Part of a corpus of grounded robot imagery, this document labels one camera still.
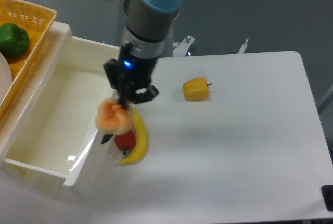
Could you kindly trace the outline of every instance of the banana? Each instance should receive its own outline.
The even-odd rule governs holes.
[[[139,112],[133,108],[133,126],[136,134],[136,144],[128,157],[120,160],[121,165],[138,163],[144,158],[148,150],[149,140],[144,121]]]

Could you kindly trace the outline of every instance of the white drawer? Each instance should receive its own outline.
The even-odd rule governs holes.
[[[3,168],[47,195],[60,185],[86,193],[108,147],[100,143],[94,117],[99,101],[112,95],[103,63],[116,58],[118,48],[72,37],[59,54],[44,88],[26,100],[30,109],[22,111],[25,119],[2,150]],[[23,91],[20,99],[29,93]]]

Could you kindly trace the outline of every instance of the wicker basket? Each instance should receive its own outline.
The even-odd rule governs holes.
[[[0,117],[28,78],[30,68],[37,58],[37,51],[43,44],[46,32],[55,20],[57,12],[23,0],[0,0],[0,25],[15,23],[29,35],[28,51],[13,60],[8,60],[12,84],[0,103]]]

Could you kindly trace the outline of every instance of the black object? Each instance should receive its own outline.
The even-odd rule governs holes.
[[[151,85],[151,74],[157,58],[143,59],[130,54],[132,43],[121,47],[119,59],[111,59],[103,65],[110,85],[119,93],[119,104],[127,109],[127,102],[134,104],[153,100],[158,95],[158,90]],[[137,90],[146,88],[143,93]]]
[[[105,134],[102,138],[102,144],[107,143],[113,137],[113,134]]]
[[[333,212],[333,185],[322,186],[322,193],[327,210]]]

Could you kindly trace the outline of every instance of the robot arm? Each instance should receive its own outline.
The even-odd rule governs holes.
[[[129,0],[127,23],[118,60],[111,59],[104,69],[124,109],[128,101],[137,104],[152,100],[158,90],[151,85],[151,74],[164,47],[165,38],[183,0]],[[142,88],[147,90],[138,94]]]

